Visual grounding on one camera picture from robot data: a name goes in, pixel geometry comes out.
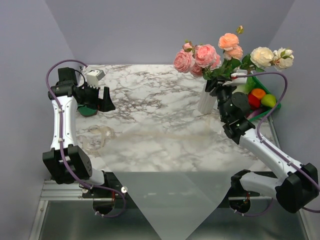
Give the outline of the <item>pink double rose stem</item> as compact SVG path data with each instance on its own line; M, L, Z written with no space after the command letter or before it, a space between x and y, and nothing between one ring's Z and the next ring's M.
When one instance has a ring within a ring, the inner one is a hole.
M218 68L221 64L221 56L217 54L216 49L210 45L199 45L195 48L195 64L190 70L190 74L195 78L210 75L211 71Z

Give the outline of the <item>peach rose stem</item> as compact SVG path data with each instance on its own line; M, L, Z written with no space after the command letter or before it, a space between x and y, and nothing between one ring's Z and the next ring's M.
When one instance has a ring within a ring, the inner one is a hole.
M244 32L244 27L240 25L235 33L225 33L219 38L218 47L223 50L223 62L219 68L219 73L229 78L234 69L241 65L241 59L244 55L240 46L239 35Z

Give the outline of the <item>white rose stem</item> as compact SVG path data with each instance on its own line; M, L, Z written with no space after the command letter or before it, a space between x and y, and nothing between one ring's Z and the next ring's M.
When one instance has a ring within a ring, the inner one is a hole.
M252 71L264 72L269 67L281 72L293 66L295 59L293 53L294 51L289 48L271 50L268 47L257 47L242 59L238 68L249 74Z

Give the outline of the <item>white wrapping paper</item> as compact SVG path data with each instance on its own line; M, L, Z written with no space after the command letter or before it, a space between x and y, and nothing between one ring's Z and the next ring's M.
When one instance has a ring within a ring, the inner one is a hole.
M100 156L163 240L185 240L218 207L231 177L253 161L220 126L136 124Z

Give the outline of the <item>small pink rose stem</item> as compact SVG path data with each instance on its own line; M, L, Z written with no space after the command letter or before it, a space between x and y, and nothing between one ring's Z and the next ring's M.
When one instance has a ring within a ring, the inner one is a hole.
M196 78L203 75L202 68L196 64L194 58L198 48L198 45L193 45L188 40L185 41L182 49L176 54L173 61L173 66L179 73L190 73Z

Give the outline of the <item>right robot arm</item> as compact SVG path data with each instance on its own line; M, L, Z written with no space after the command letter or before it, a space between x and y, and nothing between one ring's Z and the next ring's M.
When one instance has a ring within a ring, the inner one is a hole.
M320 193L318 170L311 163L302 164L288 156L260 134L257 126L247 119L250 111L248 97L233 92L224 83L225 77L208 80L205 92L217 98L219 117L225 135L237 145L249 150L274 174L242 170L231 178L230 191L241 196L256 192L276 200L287 212L296 213Z

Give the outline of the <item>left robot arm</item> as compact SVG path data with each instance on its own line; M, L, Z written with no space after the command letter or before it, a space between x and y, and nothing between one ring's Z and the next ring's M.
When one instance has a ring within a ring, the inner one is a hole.
M76 73L74 68L59 68L58 82L48 88L54 111L54 132L50 150L42 154L42 161L57 184L78 182L104 198L110 194L111 185L106 174L92 167L89 156L77 144L76 111L79 105L104 113L116 107L109 87L98 86L105 75L102 70L92 71L83 85L78 84Z

